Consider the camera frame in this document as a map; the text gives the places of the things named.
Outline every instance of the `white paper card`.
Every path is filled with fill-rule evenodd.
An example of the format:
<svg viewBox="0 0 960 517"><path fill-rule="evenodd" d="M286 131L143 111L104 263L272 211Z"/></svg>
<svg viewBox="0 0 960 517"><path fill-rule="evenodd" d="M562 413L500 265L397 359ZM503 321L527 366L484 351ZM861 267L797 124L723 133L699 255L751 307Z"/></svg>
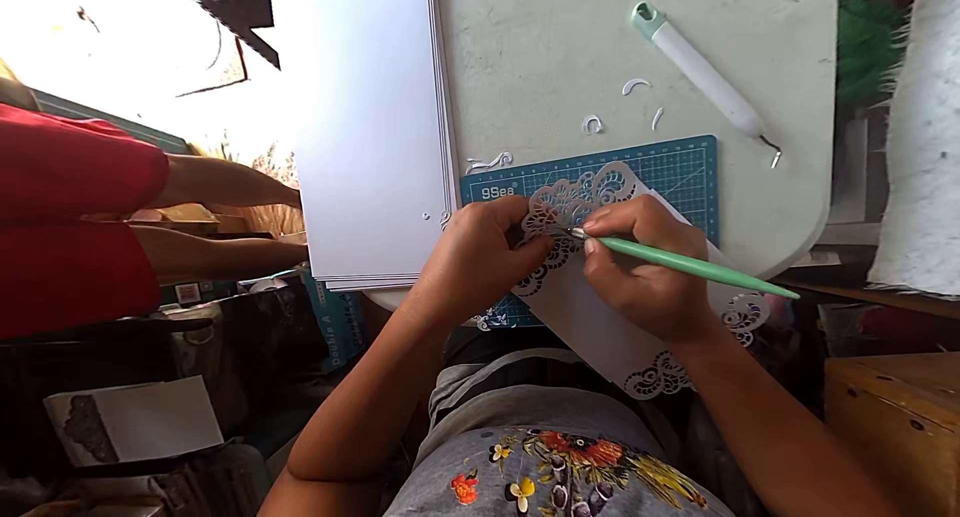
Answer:
<svg viewBox="0 0 960 517"><path fill-rule="evenodd" d="M224 442L202 376L43 400L75 466L162 459Z"/></svg>
<svg viewBox="0 0 960 517"><path fill-rule="evenodd" d="M456 208L434 0L272 0L314 277L418 275Z"/></svg>
<svg viewBox="0 0 960 517"><path fill-rule="evenodd" d="M577 181L561 179L530 199L523 222L526 240L549 234L557 241L546 262L513 290L530 311L563 339L607 380L640 400L690 387L687 373L664 343L621 316L594 291L584 277L582 245L560 232L579 226L594 211L624 200L651 194L678 220L687 222L672 205L651 191L623 162L611 162ZM732 266L707 242L709 261ZM709 282L709 302L726 327L744 345L769 315L761 295L751 290Z"/></svg>

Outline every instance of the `wooden box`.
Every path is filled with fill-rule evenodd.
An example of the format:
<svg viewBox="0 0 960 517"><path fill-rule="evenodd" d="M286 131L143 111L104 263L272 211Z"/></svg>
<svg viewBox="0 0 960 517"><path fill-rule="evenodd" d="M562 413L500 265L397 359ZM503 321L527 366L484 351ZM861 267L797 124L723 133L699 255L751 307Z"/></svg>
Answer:
<svg viewBox="0 0 960 517"><path fill-rule="evenodd" d="M829 359L823 398L903 515L960 517L960 352Z"/></svg>

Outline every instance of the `round white table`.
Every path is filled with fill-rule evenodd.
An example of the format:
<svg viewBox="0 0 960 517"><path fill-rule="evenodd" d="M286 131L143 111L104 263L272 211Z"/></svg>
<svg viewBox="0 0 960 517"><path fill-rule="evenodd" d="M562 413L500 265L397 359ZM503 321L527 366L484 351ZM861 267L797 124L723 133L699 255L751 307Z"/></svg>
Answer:
<svg viewBox="0 0 960 517"><path fill-rule="evenodd" d="M830 205L836 0L646 0L759 112L773 151L737 130L629 23L642 0L439 0L461 170L713 134L720 249L772 277L810 250ZM638 86L621 91L633 78ZM656 131L657 109L663 116ZM604 123L586 135L585 116ZM400 290L370 290L395 308Z"/></svg>

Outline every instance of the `person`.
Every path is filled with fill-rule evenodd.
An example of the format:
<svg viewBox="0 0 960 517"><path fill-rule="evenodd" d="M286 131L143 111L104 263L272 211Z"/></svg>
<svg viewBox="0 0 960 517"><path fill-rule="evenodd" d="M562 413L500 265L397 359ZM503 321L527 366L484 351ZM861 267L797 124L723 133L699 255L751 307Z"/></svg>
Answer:
<svg viewBox="0 0 960 517"><path fill-rule="evenodd" d="M0 339L146 315L160 286L307 260L306 245L95 220L187 202L299 208L300 192L239 163L165 154L107 121L39 110L29 88L0 79Z"/></svg>
<svg viewBox="0 0 960 517"><path fill-rule="evenodd" d="M731 515L666 462L625 393L596 380L571 351L539 343L441 371L448 334L551 250L549 237L511 249L506 231L527 204L508 196L453 215L406 299L297 438L261 517L376 514L378 480L431 390L434 425L386 515ZM702 232L649 195L601 208L584 229L706 257ZM583 273L600 297L659 336L684 365L771 513L898 514L711 312L701 278L656 265L627 272L595 239L584 252ZM485 346L516 348L509 338Z"/></svg>

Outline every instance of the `cutting mat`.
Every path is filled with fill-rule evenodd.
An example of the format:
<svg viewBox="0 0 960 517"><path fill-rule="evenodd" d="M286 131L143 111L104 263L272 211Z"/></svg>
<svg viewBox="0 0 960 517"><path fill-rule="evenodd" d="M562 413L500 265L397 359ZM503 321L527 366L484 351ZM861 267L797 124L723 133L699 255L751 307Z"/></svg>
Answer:
<svg viewBox="0 0 960 517"><path fill-rule="evenodd" d="M612 161L626 163L648 188L703 230L711 243L720 245L717 140L712 134L470 174L460 179L460 198L465 206L510 194L531 196L562 179L575 182L585 172L597 172ZM513 294L497 302L484 319L489 327L542 325Z"/></svg>

